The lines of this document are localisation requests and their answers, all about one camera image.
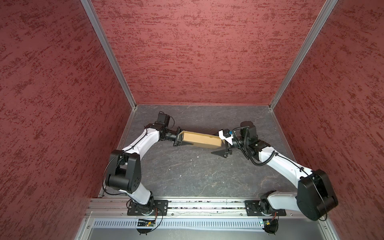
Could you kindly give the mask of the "brown cardboard box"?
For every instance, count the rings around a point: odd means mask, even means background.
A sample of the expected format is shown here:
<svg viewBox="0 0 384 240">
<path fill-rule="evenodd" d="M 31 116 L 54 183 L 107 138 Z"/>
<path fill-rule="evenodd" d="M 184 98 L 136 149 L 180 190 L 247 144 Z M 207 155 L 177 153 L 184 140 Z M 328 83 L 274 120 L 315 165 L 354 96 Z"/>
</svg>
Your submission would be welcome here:
<svg viewBox="0 0 384 240">
<path fill-rule="evenodd" d="M 218 136 L 188 132 L 181 132 L 183 142 L 207 149 L 218 149 L 223 142 Z"/>
</svg>

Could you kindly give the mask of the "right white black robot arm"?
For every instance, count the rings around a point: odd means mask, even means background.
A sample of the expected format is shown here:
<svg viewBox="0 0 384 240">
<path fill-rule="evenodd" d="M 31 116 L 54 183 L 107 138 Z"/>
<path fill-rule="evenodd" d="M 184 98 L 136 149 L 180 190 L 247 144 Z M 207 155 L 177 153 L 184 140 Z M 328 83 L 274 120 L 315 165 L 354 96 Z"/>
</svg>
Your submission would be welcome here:
<svg viewBox="0 0 384 240">
<path fill-rule="evenodd" d="M 326 172 L 304 167 L 279 153 L 259 139 L 252 122 L 242 122 L 233 130 L 220 130 L 218 137 L 224 141 L 225 149 L 216 151 L 217 155 L 226 158 L 233 149 L 239 149 L 253 165 L 273 168 L 296 188 L 293 192 L 270 191 L 262 195 L 257 209 L 263 215 L 271 216 L 278 210 L 290 210 L 301 212 L 312 221 L 325 221 L 329 211 L 338 206 L 338 198 Z"/>
</svg>

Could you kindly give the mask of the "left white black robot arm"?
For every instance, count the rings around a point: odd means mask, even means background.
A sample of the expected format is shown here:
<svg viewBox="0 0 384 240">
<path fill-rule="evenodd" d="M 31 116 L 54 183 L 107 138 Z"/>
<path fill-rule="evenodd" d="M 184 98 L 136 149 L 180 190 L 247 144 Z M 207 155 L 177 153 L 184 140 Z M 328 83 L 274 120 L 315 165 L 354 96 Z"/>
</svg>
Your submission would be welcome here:
<svg viewBox="0 0 384 240">
<path fill-rule="evenodd" d="M 180 127 L 170 130 L 168 125 L 160 122 L 147 125 L 130 145 L 110 154 L 104 172 L 104 186 L 128 195 L 140 214 L 151 215 L 155 211 L 155 200 L 153 193 L 141 183 L 141 158 L 159 141 L 171 141 L 174 146 L 179 146 L 182 131 Z"/>
</svg>

